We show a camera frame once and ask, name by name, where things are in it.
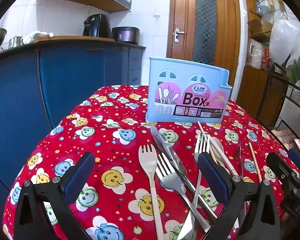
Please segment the light blue chopsticks box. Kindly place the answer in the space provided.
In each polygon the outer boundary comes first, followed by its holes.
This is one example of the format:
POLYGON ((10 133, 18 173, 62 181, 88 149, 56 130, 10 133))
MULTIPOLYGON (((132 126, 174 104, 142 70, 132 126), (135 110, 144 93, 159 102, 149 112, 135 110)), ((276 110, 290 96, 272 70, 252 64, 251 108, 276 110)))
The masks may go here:
POLYGON ((221 123, 232 91, 228 79, 224 68, 152 57, 146 121, 221 123))

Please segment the black metal rack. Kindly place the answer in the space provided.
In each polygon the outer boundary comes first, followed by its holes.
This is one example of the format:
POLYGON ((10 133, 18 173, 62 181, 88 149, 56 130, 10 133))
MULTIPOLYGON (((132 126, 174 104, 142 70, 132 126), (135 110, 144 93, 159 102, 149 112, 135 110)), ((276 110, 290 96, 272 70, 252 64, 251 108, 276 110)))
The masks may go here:
POLYGON ((256 120, 269 131, 287 129, 300 137, 300 87, 277 63, 269 68, 256 120))

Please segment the white plastic fork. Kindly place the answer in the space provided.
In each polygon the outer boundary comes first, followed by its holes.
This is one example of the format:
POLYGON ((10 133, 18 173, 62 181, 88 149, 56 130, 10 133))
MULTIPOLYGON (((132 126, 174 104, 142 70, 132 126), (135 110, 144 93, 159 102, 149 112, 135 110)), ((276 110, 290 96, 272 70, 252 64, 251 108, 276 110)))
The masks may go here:
POLYGON ((139 147, 138 156, 139 156, 139 163, 149 179, 157 239, 164 239, 164 231, 163 231, 161 216, 159 211, 159 202, 157 199, 157 192, 156 192, 155 182, 154 182, 155 169, 157 167, 157 162, 158 162, 157 152, 155 150, 155 147, 152 144, 143 145, 139 147))

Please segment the black air fryer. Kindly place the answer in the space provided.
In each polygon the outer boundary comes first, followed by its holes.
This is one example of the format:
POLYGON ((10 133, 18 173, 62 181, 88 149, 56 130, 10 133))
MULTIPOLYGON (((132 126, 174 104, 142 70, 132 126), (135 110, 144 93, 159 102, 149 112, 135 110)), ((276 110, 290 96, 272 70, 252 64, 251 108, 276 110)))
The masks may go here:
POLYGON ((108 16, 94 14, 84 21, 83 36, 110 38, 110 25, 108 16))

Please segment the steel cup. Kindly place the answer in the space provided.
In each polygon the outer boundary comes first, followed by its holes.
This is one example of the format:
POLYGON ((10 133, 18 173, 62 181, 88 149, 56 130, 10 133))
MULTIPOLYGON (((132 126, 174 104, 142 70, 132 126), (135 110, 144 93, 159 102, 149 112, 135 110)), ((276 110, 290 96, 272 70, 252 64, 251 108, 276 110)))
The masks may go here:
POLYGON ((8 48, 15 48, 15 47, 19 47, 22 46, 23 43, 23 38, 21 36, 15 36, 12 37, 9 42, 8 42, 8 48))

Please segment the red smiley-print tablecloth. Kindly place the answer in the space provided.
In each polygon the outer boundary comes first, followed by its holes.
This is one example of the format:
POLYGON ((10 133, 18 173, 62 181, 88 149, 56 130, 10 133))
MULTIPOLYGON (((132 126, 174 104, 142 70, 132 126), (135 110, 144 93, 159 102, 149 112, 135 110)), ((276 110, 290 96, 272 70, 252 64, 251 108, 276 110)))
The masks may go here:
MULTIPOLYGON (((7 197, 2 230, 14 238, 14 215, 24 181, 47 183, 62 176, 85 152, 95 157, 94 170, 70 205, 78 222, 92 239, 156 239, 148 177, 140 166, 138 150, 153 144, 151 126, 168 140, 182 161, 187 177, 197 185, 198 166, 194 147, 200 128, 190 122, 146 121, 147 86, 108 86, 98 89, 71 113, 33 150, 17 175, 7 197)), ((248 142, 251 142, 262 179, 270 181, 277 202, 283 192, 280 181, 266 163, 270 152, 288 160, 287 151, 238 104, 229 101, 220 124, 201 124, 211 139, 221 144, 234 168, 241 152, 243 177, 258 182, 248 142)), ((208 184, 201 178, 201 197, 215 214, 222 211, 208 184)))

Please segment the blue kitchen counter cabinet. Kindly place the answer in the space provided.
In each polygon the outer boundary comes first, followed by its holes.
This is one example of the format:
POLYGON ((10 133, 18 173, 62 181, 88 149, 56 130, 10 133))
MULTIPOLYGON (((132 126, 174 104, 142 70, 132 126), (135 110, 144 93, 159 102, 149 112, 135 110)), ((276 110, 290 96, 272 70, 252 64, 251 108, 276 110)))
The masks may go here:
POLYGON ((0 212, 32 150, 95 90, 138 85, 144 48, 49 41, 0 52, 0 212))

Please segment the steel fork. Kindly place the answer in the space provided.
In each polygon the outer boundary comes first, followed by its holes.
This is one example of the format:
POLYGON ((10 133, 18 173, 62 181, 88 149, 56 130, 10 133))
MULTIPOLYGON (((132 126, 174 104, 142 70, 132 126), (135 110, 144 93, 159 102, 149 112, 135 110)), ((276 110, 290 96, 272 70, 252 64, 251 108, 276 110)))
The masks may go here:
MULTIPOLYGON (((202 133, 200 133, 200 135, 198 135, 197 138, 197 142, 196 142, 196 146, 194 149, 194 158, 197 161, 198 160, 198 156, 200 153, 203 152, 203 150, 205 150, 205 145, 204 145, 204 136, 202 133)), ((194 193, 194 197, 192 200, 192 204, 195 208, 197 208, 198 205, 198 197, 199 197, 199 188, 200 188, 200 182, 201 182, 201 178, 202 178, 202 173, 199 170, 198 171, 198 178, 197 178, 197 185, 196 185, 196 191, 194 193)), ((192 211, 190 210, 186 220, 181 228, 181 231, 179 232, 179 235, 177 237, 177 239, 192 239, 192 235, 194 232, 194 224, 195 224, 195 216, 192 213, 192 211)))
POLYGON ((194 229, 195 221, 197 221, 204 230, 204 232, 208 232, 208 230, 210 229, 210 225, 187 198, 185 192, 181 188, 181 178, 178 176, 174 167, 169 163, 168 158, 163 153, 158 154, 158 164, 155 169, 155 172, 158 178, 160 179, 161 183, 164 185, 164 187, 180 194, 181 197, 184 199, 185 203, 190 208, 189 215, 191 223, 186 224, 186 222, 184 222, 183 228, 186 228, 189 231, 191 231, 192 229, 194 229))

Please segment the wooden shelf cabinet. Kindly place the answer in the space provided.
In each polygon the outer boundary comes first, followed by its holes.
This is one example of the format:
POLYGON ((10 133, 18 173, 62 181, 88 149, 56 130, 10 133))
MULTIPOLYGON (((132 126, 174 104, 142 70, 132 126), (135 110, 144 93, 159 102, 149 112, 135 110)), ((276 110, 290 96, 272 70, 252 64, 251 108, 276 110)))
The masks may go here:
POLYGON ((271 80, 269 41, 276 18, 285 12, 282 0, 245 0, 246 54, 236 102, 263 126, 273 128, 283 105, 286 86, 271 80))

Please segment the dark rice cooker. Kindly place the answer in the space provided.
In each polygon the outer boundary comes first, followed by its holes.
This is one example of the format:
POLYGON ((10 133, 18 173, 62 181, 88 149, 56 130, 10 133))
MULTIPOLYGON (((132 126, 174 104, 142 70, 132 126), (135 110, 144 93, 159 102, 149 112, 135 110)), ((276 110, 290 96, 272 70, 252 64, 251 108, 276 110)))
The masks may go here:
POLYGON ((111 38, 116 42, 138 45, 140 29, 136 27, 115 27, 111 30, 111 38))

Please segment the wooden door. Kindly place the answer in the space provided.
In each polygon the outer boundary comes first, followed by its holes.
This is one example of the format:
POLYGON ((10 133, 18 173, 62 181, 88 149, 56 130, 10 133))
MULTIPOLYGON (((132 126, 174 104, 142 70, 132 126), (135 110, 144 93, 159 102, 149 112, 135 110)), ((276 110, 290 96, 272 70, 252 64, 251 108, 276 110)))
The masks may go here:
POLYGON ((241 21, 239 0, 170 0, 166 56, 222 67, 234 85, 241 21), (184 35, 174 43, 174 30, 184 35))

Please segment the steel table knife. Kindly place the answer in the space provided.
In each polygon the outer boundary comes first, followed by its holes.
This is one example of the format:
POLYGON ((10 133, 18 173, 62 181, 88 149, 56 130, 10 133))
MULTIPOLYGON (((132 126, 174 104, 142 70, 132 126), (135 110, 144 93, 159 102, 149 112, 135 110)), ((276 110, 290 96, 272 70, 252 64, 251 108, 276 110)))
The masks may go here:
MULTIPOLYGON (((168 140, 157 130, 155 126, 151 126, 150 130, 156 145, 161 150, 161 152, 163 152, 166 155, 166 157, 168 157, 168 161, 176 170, 178 176, 181 178, 181 181, 192 193, 195 193, 196 187, 190 182, 189 178, 187 177, 187 172, 182 161, 180 160, 180 158, 178 157, 168 140)), ((217 216, 212 210, 212 208, 209 207, 207 202, 202 197, 198 197, 198 203, 208 215, 209 219, 215 222, 217 216)))

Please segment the white plastic bag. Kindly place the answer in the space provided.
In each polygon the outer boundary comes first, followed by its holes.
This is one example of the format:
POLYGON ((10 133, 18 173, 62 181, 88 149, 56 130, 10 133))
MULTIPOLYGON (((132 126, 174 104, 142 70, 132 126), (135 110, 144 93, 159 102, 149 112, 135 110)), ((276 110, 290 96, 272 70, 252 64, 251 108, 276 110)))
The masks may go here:
POLYGON ((270 42, 269 52, 271 59, 279 65, 294 63, 300 58, 300 22, 295 18, 289 18, 283 12, 274 21, 270 42))

